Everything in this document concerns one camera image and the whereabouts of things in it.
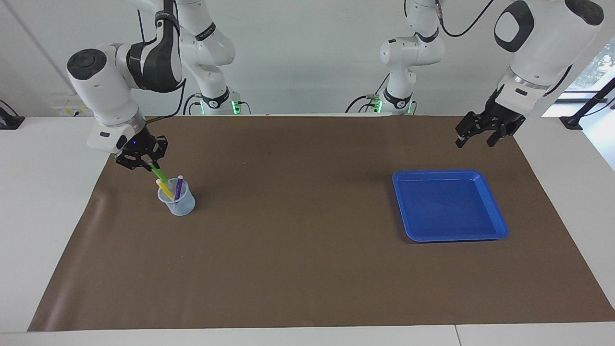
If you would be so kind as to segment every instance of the plastic tray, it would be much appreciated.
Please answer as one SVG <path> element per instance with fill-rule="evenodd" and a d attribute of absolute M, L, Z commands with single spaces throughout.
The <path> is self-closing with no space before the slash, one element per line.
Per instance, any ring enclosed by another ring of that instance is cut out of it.
<path fill-rule="evenodd" d="M 503 239 L 508 227 L 485 177 L 473 170 L 393 175 L 403 226 L 419 242 Z"/>

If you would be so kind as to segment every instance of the brown paper mat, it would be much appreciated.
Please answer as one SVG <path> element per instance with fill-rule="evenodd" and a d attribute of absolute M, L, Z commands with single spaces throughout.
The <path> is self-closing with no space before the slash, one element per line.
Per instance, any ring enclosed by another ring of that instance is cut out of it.
<path fill-rule="evenodd" d="M 197 206 L 109 161 L 30 331 L 614 321 L 514 139 L 459 150 L 459 118 L 176 118 L 153 124 Z M 417 244 L 391 176 L 482 172 L 507 239 Z"/>

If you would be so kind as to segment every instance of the green led light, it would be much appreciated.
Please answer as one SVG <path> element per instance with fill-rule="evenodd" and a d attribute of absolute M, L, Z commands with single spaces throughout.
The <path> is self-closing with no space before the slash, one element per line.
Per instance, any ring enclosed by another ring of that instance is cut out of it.
<path fill-rule="evenodd" d="M 374 113 L 380 113 L 380 110 L 382 109 L 382 107 L 383 107 L 382 100 L 378 100 L 378 102 L 374 106 Z"/>
<path fill-rule="evenodd" d="M 232 101 L 232 109 L 236 115 L 241 113 L 241 105 L 237 101 Z"/>

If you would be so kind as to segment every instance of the white table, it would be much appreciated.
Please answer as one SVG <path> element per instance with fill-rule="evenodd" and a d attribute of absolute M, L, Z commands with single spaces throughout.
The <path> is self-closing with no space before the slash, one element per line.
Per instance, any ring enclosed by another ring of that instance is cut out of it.
<path fill-rule="evenodd" d="M 92 122 L 28 118 L 19 130 L 0 132 L 2 346 L 615 345 L 615 323 L 27 333 L 107 159 L 85 145 Z M 615 172 L 581 131 L 567 131 L 557 119 L 529 119 L 516 138 L 615 305 Z"/>

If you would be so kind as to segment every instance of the white robotic arm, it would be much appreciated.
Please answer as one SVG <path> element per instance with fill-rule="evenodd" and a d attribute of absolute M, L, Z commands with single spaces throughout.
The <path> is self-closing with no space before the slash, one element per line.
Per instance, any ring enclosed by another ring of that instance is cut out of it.
<path fill-rule="evenodd" d="M 239 95 L 226 85 L 218 66 L 235 59 L 235 46 L 218 30 L 203 0 L 177 0 L 181 18 L 181 62 L 199 85 L 205 114 L 238 113 Z"/>
<path fill-rule="evenodd" d="M 164 136 L 153 137 L 149 133 L 130 89 L 171 92 L 184 85 L 178 4 L 174 0 L 129 1 L 154 14 L 156 37 L 149 42 L 84 49 L 68 60 L 67 70 L 71 83 L 97 120 L 88 144 L 113 154 L 117 163 L 129 169 L 150 170 L 142 156 L 149 156 L 158 167 L 157 160 L 164 157 L 168 143 Z M 184 16 L 186 26 L 199 29 L 197 22 L 202 17 L 195 19 L 186 10 Z M 204 31 L 211 24 L 207 18 Z"/>
<path fill-rule="evenodd" d="M 513 135 L 538 100 L 554 90 L 562 74 L 596 37 L 602 8 L 590 0 L 515 1 L 498 18 L 496 42 L 514 53 L 510 67 L 487 101 L 483 113 L 468 113 L 456 130 L 457 146 L 485 131 L 493 147 Z"/>
<path fill-rule="evenodd" d="M 380 48 L 380 60 L 391 72 L 388 85 L 379 94 L 383 102 L 380 111 L 393 114 L 404 114 L 410 107 L 416 75 L 409 69 L 438 63 L 445 53 L 434 0 L 411 0 L 407 13 L 414 35 L 390 39 Z"/>

